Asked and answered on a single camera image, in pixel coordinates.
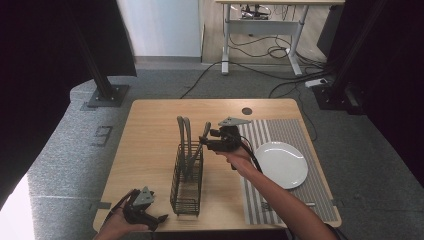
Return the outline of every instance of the person's right arm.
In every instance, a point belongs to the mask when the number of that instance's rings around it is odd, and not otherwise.
[[[227,157],[239,172],[267,200],[277,215],[302,240],[336,239],[322,220],[302,201],[271,179],[260,173],[251,163],[250,156],[243,148],[234,152],[217,152]]]

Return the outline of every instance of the wooden desk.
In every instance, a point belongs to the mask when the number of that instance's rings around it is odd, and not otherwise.
[[[242,109],[251,108],[251,115]],[[240,176],[232,171],[222,156],[204,148],[203,186],[200,215],[173,213],[169,196],[179,129],[176,117],[191,121],[192,136],[203,132],[206,121],[212,128],[228,116],[242,119],[298,119],[319,173],[332,199],[318,158],[309,140],[298,106],[291,99],[183,99],[137,100],[133,103],[101,199],[113,205],[130,189],[148,186],[155,192],[155,202],[147,209],[152,216],[169,214],[157,231],[197,231],[281,228],[278,224],[248,225],[243,213]],[[99,230],[108,210],[98,210],[94,229]]]
[[[224,47],[222,53],[222,74],[228,74],[229,47],[228,39],[231,33],[255,35],[292,35],[290,49],[286,49],[287,56],[296,75],[302,75],[296,57],[296,48],[299,43],[306,14],[310,5],[343,5],[345,0],[215,0],[225,5],[224,14]],[[271,21],[271,20],[232,20],[230,16],[231,4],[262,4],[262,5],[304,5],[298,22]]]

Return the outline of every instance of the hand-mounted device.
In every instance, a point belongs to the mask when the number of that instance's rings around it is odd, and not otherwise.
[[[121,207],[124,201],[127,201],[123,208],[125,220],[130,224],[145,224],[149,227],[149,230],[155,231],[159,224],[166,220],[168,215],[155,218],[146,213],[146,209],[154,201],[153,194],[154,192],[149,191],[147,187],[144,187],[141,191],[139,189],[131,190],[112,208],[105,222]]]
[[[232,152],[237,150],[239,147],[242,147],[252,158],[256,169],[258,169],[259,172],[262,172],[261,166],[259,165],[259,162],[252,150],[242,142],[242,137],[237,127],[237,125],[247,123],[250,123],[250,121],[228,117],[218,123],[218,125],[221,126],[219,130],[210,130],[210,135],[213,137],[219,137],[219,140],[209,140],[208,138],[201,136],[199,137],[199,141],[201,144],[206,145],[208,150],[217,152]]]

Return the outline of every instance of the white desk leg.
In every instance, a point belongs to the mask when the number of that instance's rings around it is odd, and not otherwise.
[[[308,14],[309,5],[303,7],[302,17],[299,20],[299,25],[296,29],[296,34],[293,35],[293,41],[291,43],[290,49],[286,49],[287,55],[289,57],[290,63],[293,67],[293,71],[296,75],[302,75],[300,70],[299,63],[297,62],[296,48],[299,43],[300,34],[302,34],[303,25],[305,25],[306,14]]]
[[[222,75],[228,75],[228,37],[230,35],[230,11],[231,4],[225,4],[225,17],[224,17],[224,49],[222,51]]]

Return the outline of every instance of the utensil holder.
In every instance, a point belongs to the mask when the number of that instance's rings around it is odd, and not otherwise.
[[[188,147],[185,148],[185,156],[188,155],[188,151],[193,156],[199,146],[199,142],[192,142],[191,145],[191,149],[188,149]],[[199,154],[194,159],[192,168],[188,167],[189,161],[187,159],[180,157],[181,151],[180,144],[178,145],[175,160],[170,202],[175,214],[198,216],[200,213],[200,197],[202,193],[203,149],[200,147]]]

